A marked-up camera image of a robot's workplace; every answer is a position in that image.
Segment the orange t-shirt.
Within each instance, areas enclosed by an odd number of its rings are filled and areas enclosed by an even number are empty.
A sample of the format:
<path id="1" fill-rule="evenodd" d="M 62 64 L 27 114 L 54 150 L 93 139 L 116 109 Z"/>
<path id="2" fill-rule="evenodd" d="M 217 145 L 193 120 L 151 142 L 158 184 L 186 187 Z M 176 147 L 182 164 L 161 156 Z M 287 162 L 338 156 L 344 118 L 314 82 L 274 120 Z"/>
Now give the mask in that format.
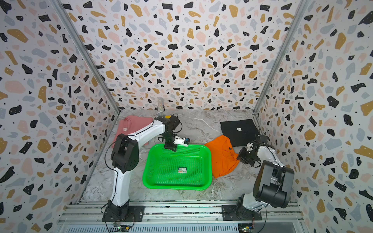
<path id="1" fill-rule="evenodd" d="M 214 178 L 225 176 L 235 170 L 239 164 L 238 154 L 235 153 L 230 139 L 219 136 L 205 144 L 211 152 L 212 174 Z"/>

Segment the green plastic basket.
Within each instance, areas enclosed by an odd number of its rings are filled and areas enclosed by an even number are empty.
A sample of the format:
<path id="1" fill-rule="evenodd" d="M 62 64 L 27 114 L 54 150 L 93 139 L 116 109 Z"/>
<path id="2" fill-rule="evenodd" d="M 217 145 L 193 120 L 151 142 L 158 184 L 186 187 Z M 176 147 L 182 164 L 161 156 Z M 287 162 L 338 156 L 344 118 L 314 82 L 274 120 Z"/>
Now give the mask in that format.
<path id="1" fill-rule="evenodd" d="M 178 173 L 182 167 L 187 173 Z M 212 178 L 211 152 L 206 146 L 179 145 L 171 151 L 157 144 L 149 151 L 142 180 L 149 189 L 201 191 L 210 187 Z"/>

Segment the pink t-shirt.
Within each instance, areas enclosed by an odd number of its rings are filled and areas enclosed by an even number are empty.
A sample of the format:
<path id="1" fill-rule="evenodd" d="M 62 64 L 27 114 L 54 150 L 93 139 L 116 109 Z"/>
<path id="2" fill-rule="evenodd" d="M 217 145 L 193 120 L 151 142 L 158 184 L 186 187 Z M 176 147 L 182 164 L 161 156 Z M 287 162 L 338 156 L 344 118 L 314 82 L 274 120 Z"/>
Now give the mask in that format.
<path id="1" fill-rule="evenodd" d="M 114 141 L 120 134 L 132 135 L 134 132 L 152 124 L 153 118 L 140 116 L 127 116 L 125 119 L 119 121 L 118 130 Z"/>

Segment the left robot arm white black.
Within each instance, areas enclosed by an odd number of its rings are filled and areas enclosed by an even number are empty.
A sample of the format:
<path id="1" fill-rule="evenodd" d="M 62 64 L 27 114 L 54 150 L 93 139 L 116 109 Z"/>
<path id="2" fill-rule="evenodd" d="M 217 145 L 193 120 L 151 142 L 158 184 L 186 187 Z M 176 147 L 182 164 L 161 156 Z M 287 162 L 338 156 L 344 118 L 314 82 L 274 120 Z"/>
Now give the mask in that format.
<path id="1" fill-rule="evenodd" d="M 177 136 L 174 130 L 180 125 L 178 116 L 172 115 L 169 118 L 158 116 L 151 124 L 129 134 L 120 134 L 114 142 L 111 154 L 112 170 L 114 171 L 114 187 L 110 205 L 122 208 L 129 202 L 129 184 L 132 170 L 139 163 L 139 150 L 150 140 L 161 137 L 164 148 L 176 151 L 177 146 L 188 146 L 189 138 Z"/>

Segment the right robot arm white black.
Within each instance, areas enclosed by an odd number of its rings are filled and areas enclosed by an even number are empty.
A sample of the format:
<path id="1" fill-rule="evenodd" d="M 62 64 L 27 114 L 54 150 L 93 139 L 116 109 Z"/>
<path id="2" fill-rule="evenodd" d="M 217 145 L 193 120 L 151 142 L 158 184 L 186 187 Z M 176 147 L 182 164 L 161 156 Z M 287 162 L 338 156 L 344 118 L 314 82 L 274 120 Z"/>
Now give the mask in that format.
<path id="1" fill-rule="evenodd" d="M 268 144 L 252 142 L 243 147 L 238 160 L 259 168 L 253 191 L 241 197 L 243 208 L 258 212 L 262 208 L 286 208 L 294 181 L 294 170 L 286 167 Z"/>

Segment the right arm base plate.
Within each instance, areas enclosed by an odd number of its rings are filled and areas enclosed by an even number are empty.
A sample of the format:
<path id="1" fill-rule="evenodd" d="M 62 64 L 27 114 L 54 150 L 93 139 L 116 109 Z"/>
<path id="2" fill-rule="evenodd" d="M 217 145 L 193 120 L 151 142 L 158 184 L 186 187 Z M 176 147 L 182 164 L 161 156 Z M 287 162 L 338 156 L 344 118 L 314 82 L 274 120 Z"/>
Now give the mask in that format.
<path id="1" fill-rule="evenodd" d="M 262 220 L 260 213 L 250 211 L 244 207 L 237 207 L 237 205 L 222 205 L 222 218 L 224 221 L 259 221 Z"/>

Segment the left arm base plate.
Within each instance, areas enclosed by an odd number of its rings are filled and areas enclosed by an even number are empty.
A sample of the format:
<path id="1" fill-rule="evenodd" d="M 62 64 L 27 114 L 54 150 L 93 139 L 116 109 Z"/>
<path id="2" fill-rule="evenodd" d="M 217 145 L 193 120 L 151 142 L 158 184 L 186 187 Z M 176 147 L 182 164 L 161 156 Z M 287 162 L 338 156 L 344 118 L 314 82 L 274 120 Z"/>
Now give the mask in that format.
<path id="1" fill-rule="evenodd" d="M 145 206 L 106 207 L 102 222 L 135 221 L 141 222 Z"/>

